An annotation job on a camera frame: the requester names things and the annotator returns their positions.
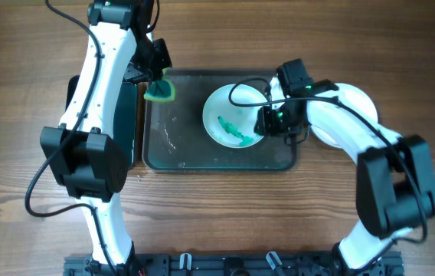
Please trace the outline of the light blue plate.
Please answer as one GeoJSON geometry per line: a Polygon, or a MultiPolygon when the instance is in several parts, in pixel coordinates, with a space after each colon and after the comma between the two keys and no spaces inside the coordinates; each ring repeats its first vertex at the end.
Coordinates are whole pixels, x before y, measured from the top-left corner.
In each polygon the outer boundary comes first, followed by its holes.
{"type": "MultiPolygon", "coordinates": [[[[376,123],[379,122],[378,111],[373,100],[361,89],[351,84],[336,83],[338,90],[328,90],[317,94],[317,97],[334,97],[336,94],[352,104],[359,113],[367,116],[376,123]]],[[[324,130],[318,126],[311,126],[311,131],[315,136],[328,146],[341,149],[340,145],[324,130]]]]}

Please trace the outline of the green yellow sponge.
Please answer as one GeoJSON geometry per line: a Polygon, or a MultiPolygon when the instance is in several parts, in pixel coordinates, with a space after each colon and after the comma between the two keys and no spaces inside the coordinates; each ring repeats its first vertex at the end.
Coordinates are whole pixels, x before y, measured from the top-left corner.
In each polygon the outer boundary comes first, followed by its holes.
{"type": "Polygon", "coordinates": [[[171,102],[175,99],[176,89],[175,85],[171,80],[166,77],[166,73],[168,72],[168,67],[165,68],[162,73],[162,78],[160,80],[153,81],[146,92],[143,95],[143,98],[147,101],[152,102],[160,102],[166,103],[171,102]]]}

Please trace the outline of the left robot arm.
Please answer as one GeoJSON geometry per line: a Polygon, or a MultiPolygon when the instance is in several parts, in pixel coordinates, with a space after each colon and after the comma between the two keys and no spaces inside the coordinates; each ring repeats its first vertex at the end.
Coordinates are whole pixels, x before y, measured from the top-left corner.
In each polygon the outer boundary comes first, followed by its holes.
{"type": "Polygon", "coordinates": [[[83,210],[93,252],[68,258],[67,275],[143,275],[126,231],[120,193],[135,161],[139,99],[169,102],[175,86],[165,76],[172,61],[163,39],[154,39],[157,1],[95,1],[87,9],[87,53],[70,79],[56,127],[41,132],[50,169],[83,210]]]}

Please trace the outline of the white plate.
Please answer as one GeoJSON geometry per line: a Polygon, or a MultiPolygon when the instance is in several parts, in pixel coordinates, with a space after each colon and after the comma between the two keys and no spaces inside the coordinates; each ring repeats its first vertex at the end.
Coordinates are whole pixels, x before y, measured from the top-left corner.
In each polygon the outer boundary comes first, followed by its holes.
{"type": "Polygon", "coordinates": [[[228,99],[234,84],[218,88],[206,100],[202,121],[209,136],[232,149],[241,149],[259,143],[264,136],[254,132],[260,107],[237,107],[228,99]]]}

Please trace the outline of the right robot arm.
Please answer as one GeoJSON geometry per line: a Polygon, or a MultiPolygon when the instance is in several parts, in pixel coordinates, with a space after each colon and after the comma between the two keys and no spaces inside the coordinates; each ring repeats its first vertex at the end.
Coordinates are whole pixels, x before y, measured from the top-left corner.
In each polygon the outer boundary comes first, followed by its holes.
{"type": "Polygon", "coordinates": [[[435,174],[430,148],[418,135],[402,136],[371,117],[373,101],[361,89],[313,80],[300,59],[276,69],[254,130],[292,136],[299,125],[330,136],[356,165],[358,222],[334,245],[332,275],[372,271],[398,242],[420,244],[435,216],[435,174]]]}

